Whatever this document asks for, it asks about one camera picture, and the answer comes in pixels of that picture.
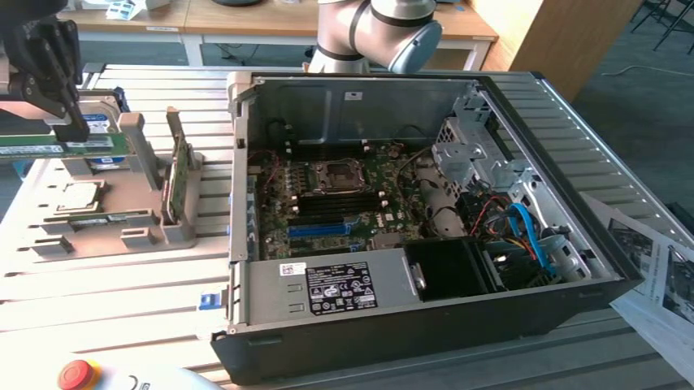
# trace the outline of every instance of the red button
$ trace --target red button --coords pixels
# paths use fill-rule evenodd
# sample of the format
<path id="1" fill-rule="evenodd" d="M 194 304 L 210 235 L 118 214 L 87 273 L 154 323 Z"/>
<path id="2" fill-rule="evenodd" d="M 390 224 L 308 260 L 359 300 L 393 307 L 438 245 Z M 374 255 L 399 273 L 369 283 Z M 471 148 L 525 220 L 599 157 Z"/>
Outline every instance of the red button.
<path id="1" fill-rule="evenodd" d="M 74 360 L 63 367 L 58 378 L 62 390 L 79 390 L 90 383 L 95 368 L 84 360 Z"/>

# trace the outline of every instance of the motherboard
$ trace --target motherboard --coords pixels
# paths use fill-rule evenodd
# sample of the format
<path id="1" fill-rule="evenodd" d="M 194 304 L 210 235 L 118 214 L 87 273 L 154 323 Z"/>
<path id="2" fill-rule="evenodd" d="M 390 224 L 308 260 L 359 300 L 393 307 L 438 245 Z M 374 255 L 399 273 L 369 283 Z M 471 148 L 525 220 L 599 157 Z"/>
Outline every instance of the motherboard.
<path id="1" fill-rule="evenodd" d="M 258 259 L 391 249 L 422 238 L 417 210 L 426 206 L 415 188 L 403 185 L 414 177 L 414 168 L 405 167 L 411 155 L 397 142 L 251 152 Z"/>

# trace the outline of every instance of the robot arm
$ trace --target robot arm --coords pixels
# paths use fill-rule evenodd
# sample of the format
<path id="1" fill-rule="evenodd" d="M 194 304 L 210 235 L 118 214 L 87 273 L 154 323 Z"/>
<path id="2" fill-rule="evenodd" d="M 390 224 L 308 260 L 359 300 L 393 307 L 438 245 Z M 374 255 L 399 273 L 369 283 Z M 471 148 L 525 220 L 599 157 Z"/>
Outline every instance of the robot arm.
<path id="1" fill-rule="evenodd" d="M 67 0 L 0 0 L 0 109 L 54 125 L 59 141 L 87 140 L 79 109 L 78 25 Z"/>
<path id="2" fill-rule="evenodd" d="M 319 0 L 314 73 L 365 73 L 369 60 L 414 73 L 442 39 L 435 0 Z"/>

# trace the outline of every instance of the metal workbench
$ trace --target metal workbench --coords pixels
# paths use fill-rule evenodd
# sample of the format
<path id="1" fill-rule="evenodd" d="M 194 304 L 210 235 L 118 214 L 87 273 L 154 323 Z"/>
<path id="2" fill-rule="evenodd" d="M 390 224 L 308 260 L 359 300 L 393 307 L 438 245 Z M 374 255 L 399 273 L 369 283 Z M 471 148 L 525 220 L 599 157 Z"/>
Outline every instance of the metal workbench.
<path id="1" fill-rule="evenodd" d="M 226 78 L 232 70 L 240 68 L 112 65 L 99 73 L 84 74 L 88 89 L 124 88 L 130 108 L 146 117 L 146 136 L 158 152 L 172 147 L 166 107 L 182 111 L 188 142 L 206 156 L 196 219 L 199 244 L 192 249 L 64 262 L 27 262 L 19 252 L 3 255 L 0 349 L 44 343 L 88 353 L 95 360 L 187 367 L 226 388 L 235 388 L 211 346 L 196 338 L 195 312 L 200 292 L 228 281 L 235 143 Z M 692 244 L 661 202 L 625 170 L 561 97 L 546 88 L 546 81 L 529 73 L 494 74 L 494 80 L 577 189 Z M 507 134 L 505 137 L 514 150 L 511 138 Z M 22 245 L 6 237 L 31 231 L 32 213 L 27 209 L 50 196 L 44 183 L 59 175 L 66 175 L 59 162 L 36 161 L 0 226 L 3 246 Z M 692 388 L 613 309 L 578 315 L 543 337 L 291 379 L 260 388 L 300 385 Z"/>

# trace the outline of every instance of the chair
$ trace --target chair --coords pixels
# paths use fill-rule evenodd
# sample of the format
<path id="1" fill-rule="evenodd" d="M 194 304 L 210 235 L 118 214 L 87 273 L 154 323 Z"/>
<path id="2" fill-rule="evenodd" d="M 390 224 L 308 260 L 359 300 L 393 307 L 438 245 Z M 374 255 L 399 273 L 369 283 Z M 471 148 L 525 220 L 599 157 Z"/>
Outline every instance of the chair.
<path id="1" fill-rule="evenodd" d="M 654 2 L 649 2 L 647 0 L 645 0 L 642 3 L 641 3 L 641 7 L 639 7 L 639 11 L 641 11 L 641 8 L 643 8 L 646 6 L 646 4 L 650 4 L 651 6 L 651 9 L 650 9 L 650 12 L 649 12 L 649 15 L 645 16 L 645 18 L 637 23 L 637 25 L 634 26 L 634 28 L 631 29 L 631 33 L 634 31 L 637 31 L 637 28 L 641 27 L 641 25 L 643 24 L 643 22 L 650 18 L 650 17 L 654 17 L 655 18 L 655 13 L 660 11 L 660 16 L 657 17 L 657 22 L 665 26 L 668 26 L 668 30 L 666 32 L 664 33 L 662 37 L 661 37 L 661 41 L 657 43 L 655 47 L 653 48 L 653 50 L 655 51 L 658 49 L 658 47 L 661 46 L 661 44 L 665 42 L 665 40 L 669 38 L 670 34 L 673 33 L 673 31 L 678 31 L 678 32 L 684 32 L 684 33 L 694 33 L 692 30 L 684 30 L 684 29 L 677 29 L 677 26 L 680 24 L 680 22 L 682 21 L 682 19 L 685 18 L 688 12 L 692 10 L 692 8 L 694 7 L 694 0 L 678 0 L 680 2 L 685 3 L 685 9 L 682 10 L 682 12 L 678 14 L 677 16 L 677 19 L 674 20 L 674 22 L 668 26 L 664 22 L 662 22 L 662 17 L 665 16 L 665 12 L 670 6 L 670 3 L 673 2 L 673 0 L 658 0 L 657 3 Z M 639 11 L 637 11 L 637 13 L 634 14 L 633 18 L 631 18 L 631 21 L 634 21 L 634 18 L 637 17 L 637 14 L 639 13 Z M 692 45 L 690 47 L 690 50 L 688 51 L 688 54 L 692 54 L 692 51 L 694 50 L 694 45 Z"/>

